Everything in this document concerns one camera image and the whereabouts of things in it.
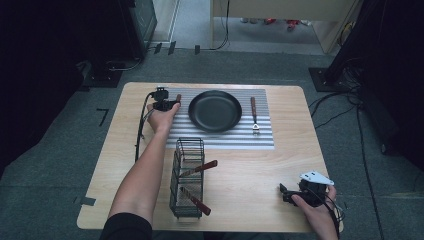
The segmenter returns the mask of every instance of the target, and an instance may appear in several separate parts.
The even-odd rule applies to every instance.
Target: camera
[[[316,171],[303,173],[300,175],[300,191],[288,190],[280,183],[280,192],[283,194],[283,201],[296,206],[291,198],[293,194],[299,195],[312,207],[318,207],[325,202],[327,185],[334,185],[334,182]]]
[[[166,112],[174,106],[174,104],[181,101],[181,95],[177,95],[177,100],[169,101],[169,92],[165,90],[165,87],[157,87],[156,92],[153,93],[153,98],[156,100],[153,103],[153,108],[162,112]]]

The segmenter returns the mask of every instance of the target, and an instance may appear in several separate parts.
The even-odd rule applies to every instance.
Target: black sleeve
[[[152,226],[150,223],[132,213],[118,213],[110,217],[103,228],[100,240],[150,240]]]

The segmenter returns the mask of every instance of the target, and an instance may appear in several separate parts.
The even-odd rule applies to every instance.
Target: right hand
[[[334,186],[329,185],[328,190],[328,198],[330,198],[332,201],[335,201],[337,193],[336,188]],[[311,207],[303,200],[303,198],[296,194],[292,195],[292,199],[296,203],[296,205],[300,209],[302,209],[303,213],[308,219],[309,224],[311,224],[312,229],[318,235],[319,239],[338,239],[333,219],[331,218],[326,206],[321,205],[318,207]],[[333,210],[333,203],[328,199],[326,199],[326,202],[327,205],[331,208],[331,210]]]

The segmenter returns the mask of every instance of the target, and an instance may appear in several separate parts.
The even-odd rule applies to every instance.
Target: metal utensil holder
[[[203,171],[192,173],[185,177],[180,177],[180,175],[185,171],[203,165],[204,161],[205,152],[201,138],[179,138],[177,140],[172,166],[171,196],[169,201],[169,207],[177,218],[200,218],[202,216],[202,212],[180,191],[180,188],[186,188],[192,196],[203,201]]]

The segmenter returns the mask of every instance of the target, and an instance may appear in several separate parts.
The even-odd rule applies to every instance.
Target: black frying pan
[[[240,102],[231,94],[211,90],[197,95],[188,107],[188,115],[195,126],[205,132],[225,132],[240,121]]]

